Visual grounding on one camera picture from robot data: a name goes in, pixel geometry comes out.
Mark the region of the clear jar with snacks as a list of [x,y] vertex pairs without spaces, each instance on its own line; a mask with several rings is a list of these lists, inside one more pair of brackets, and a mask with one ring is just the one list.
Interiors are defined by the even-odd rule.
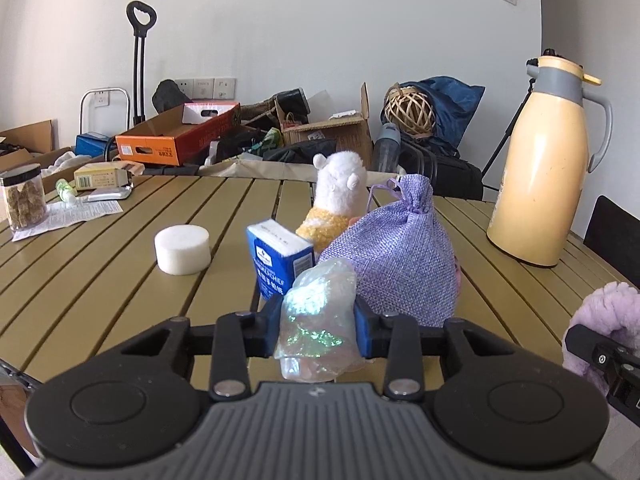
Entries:
[[1,174],[1,193],[12,232],[33,228],[47,215],[41,166],[32,162]]

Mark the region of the white wall socket strip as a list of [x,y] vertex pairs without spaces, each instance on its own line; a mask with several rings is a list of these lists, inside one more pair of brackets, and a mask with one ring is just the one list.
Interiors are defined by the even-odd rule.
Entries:
[[175,80],[179,90],[195,101],[232,101],[235,96],[235,78],[179,78]]

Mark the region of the purple drawstring fabric pouch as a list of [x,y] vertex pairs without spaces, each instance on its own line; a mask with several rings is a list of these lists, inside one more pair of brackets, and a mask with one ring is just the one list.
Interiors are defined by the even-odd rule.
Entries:
[[443,326],[454,316],[460,276],[454,248],[436,217],[431,181],[407,174],[387,188],[396,200],[367,212],[320,259],[348,260],[357,274],[357,295],[372,311]]

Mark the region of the grey blue water bottle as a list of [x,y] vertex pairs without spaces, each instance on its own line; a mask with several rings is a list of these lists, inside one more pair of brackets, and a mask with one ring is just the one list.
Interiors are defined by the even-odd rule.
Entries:
[[372,169],[391,174],[397,170],[401,153],[401,135],[392,122],[384,122],[374,142]]

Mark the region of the black folding chair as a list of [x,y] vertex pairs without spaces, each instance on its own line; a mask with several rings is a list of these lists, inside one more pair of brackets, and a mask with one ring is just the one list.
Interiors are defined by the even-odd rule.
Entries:
[[640,224],[622,207],[600,195],[588,224],[584,245],[639,286]]

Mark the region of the printed paper leaflet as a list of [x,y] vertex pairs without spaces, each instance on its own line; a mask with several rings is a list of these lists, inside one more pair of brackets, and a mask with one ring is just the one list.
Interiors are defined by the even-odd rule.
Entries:
[[122,207],[117,200],[104,200],[104,202],[94,203],[76,202],[73,204],[52,203],[47,206],[47,215],[43,222],[31,228],[14,232],[12,240],[17,243],[29,237],[65,229],[76,223],[88,222],[110,214],[120,214],[121,212]]

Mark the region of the small yellow paper box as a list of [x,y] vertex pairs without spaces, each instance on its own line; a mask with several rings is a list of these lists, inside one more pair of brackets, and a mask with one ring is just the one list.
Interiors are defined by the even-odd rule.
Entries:
[[120,162],[92,162],[74,171],[74,182],[78,191],[122,188],[129,184],[130,174]]

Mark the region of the woven rattan ball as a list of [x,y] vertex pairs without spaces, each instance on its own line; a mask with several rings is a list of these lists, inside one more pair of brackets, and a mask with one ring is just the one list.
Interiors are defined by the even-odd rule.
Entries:
[[382,116],[386,122],[417,139],[427,139],[435,132],[434,106],[416,86],[391,86],[384,98]]

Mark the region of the khaki folding camping table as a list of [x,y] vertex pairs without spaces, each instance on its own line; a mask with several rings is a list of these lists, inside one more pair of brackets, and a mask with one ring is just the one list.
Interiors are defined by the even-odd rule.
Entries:
[[[1,370],[32,387],[176,316],[195,325],[262,306],[246,230],[295,229],[314,186],[291,180],[140,177],[118,214],[14,240],[1,233]],[[567,237],[536,268],[486,236],[492,205],[439,197],[461,269],[457,316],[551,361],[585,296],[620,272]]]

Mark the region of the white yellow alpaca plush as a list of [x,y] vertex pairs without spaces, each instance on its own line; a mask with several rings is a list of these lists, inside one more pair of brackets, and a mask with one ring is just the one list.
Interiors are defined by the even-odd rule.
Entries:
[[315,154],[317,170],[314,203],[295,233],[314,246],[316,256],[346,231],[349,222],[367,211],[367,170],[352,151],[329,157]]

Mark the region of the yellow thermos jug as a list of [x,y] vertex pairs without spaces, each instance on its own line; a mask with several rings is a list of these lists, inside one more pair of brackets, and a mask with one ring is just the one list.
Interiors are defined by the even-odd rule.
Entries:
[[511,257],[541,268],[560,260],[587,174],[610,146],[611,102],[584,87],[602,81],[551,49],[527,63],[532,83],[510,129],[506,166],[486,231]]

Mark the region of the blue handkerchief tissue pack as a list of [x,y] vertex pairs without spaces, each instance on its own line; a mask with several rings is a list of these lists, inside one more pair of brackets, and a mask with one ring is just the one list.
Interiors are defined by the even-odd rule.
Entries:
[[250,256],[260,296],[285,296],[299,274],[314,266],[314,246],[309,240],[268,219],[246,228]]

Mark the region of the large open cardboard box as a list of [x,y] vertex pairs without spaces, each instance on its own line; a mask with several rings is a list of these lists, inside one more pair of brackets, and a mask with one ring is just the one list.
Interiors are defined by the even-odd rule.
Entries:
[[52,120],[4,130],[1,133],[1,171],[36,162],[42,168],[51,166],[70,146],[55,149]]

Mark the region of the purple fluffy headband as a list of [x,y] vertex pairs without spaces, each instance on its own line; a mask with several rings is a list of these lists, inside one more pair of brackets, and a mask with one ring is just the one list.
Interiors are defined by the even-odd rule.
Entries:
[[568,328],[576,324],[620,342],[639,357],[639,292],[634,287],[612,282],[595,290],[584,299]]

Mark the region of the iridescent plastic bag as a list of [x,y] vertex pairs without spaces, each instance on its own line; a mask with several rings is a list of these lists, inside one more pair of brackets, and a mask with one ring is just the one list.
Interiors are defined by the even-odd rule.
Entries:
[[343,258],[318,263],[283,298],[273,357],[292,382],[333,382],[364,364],[354,315],[357,274]]

